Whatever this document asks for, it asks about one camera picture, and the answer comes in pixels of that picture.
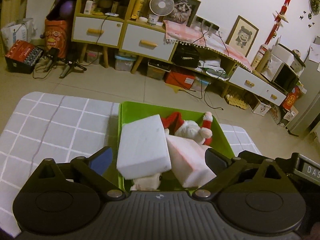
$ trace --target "framed cat picture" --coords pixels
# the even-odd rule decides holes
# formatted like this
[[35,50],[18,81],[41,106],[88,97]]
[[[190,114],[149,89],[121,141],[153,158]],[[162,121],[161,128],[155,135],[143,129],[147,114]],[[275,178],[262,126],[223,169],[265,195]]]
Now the framed cat picture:
[[258,32],[259,29],[256,26],[238,16],[226,44],[247,57]]
[[198,0],[174,0],[173,11],[164,20],[169,20],[190,27],[200,6]]

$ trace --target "green tray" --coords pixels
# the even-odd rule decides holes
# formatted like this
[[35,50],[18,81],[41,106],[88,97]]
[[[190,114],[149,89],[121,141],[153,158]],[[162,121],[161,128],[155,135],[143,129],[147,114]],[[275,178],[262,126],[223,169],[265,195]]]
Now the green tray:
[[[118,145],[120,141],[121,129],[124,124],[134,122],[155,114],[159,114],[161,117],[167,117],[173,112],[180,112],[184,120],[193,120],[199,125],[202,124],[204,113],[193,112],[188,110],[164,107],[164,106],[155,106],[148,105],[143,103],[135,102],[123,102],[119,106],[119,122],[118,122]],[[213,116],[213,121],[211,125],[212,130],[212,143],[211,147],[221,154],[225,155],[228,158],[234,157],[234,153],[228,143],[220,125]],[[116,169],[116,154],[114,155],[112,167],[108,170],[106,178],[114,183],[116,186],[122,190],[129,191],[132,186],[132,181],[124,180],[121,174]],[[160,185],[160,190],[162,191],[173,191],[173,190],[186,190],[183,188],[180,183],[173,177],[173,179],[168,179],[164,181],[164,178],[172,177],[172,172],[169,171],[168,174],[163,174],[163,178]]]

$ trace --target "metal screw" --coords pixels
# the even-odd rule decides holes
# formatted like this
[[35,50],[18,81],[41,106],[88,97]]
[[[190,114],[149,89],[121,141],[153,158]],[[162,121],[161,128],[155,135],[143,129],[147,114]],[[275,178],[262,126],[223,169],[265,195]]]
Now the metal screw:
[[109,190],[107,192],[107,195],[109,197],[113,197],[113,198],[119,198],[122,196],[122,191],[121,190],[118,190],[118,189],[112,189],[112,190]]
[[209,190],[206,190],[206,189],[198,189],[196,192],[195,192],[196,196],[198,197],[202,197],[202,198],[206,198],[206,197],[210,197],[211,195],[211,192]]

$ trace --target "tile floor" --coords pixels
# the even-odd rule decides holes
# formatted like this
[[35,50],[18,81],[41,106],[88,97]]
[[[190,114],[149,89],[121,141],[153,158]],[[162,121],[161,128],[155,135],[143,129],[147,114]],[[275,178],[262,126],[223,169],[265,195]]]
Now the tile floor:
[[250,109],[229,106],[218,94],[207,92],[209,105],[224,108],[223,111],[214,110],[203,99],[198,100],[184,92],[175,93],[163,81],[148,78],[139,72],[132,75],[112,67],[105,69],[100,65],[91,65],[87,69],[85,73],[72,72],[66,78],[59,79],[62,67],[58,67],[45,80],[33,80],[32,75],[7,72],[5,60],[0,58],[0,130],[3,130],[24,95],[40,91],[116,103],[137,101],[199,112],[211,111],[218,122],[246,129],[265,156],[289,158],[292,152],[299,152],[320,162],[320,154],[311,135],[304,138],[290,136],[284,128],[275,124],[270,114],[262,117],[253,114]]

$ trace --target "checkered tablecloth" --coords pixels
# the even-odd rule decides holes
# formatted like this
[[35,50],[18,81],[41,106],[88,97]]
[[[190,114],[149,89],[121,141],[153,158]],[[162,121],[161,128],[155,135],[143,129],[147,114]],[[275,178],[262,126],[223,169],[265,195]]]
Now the checkered tablecloth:
[[[12,203],[44,158],[56,163],[91,156],[108,145],[117,148],[119,104],[33,92],[18,103],[0,136],[0,227],[20,233]],[[246,131],[220,125],[234,154],[260,154]]]

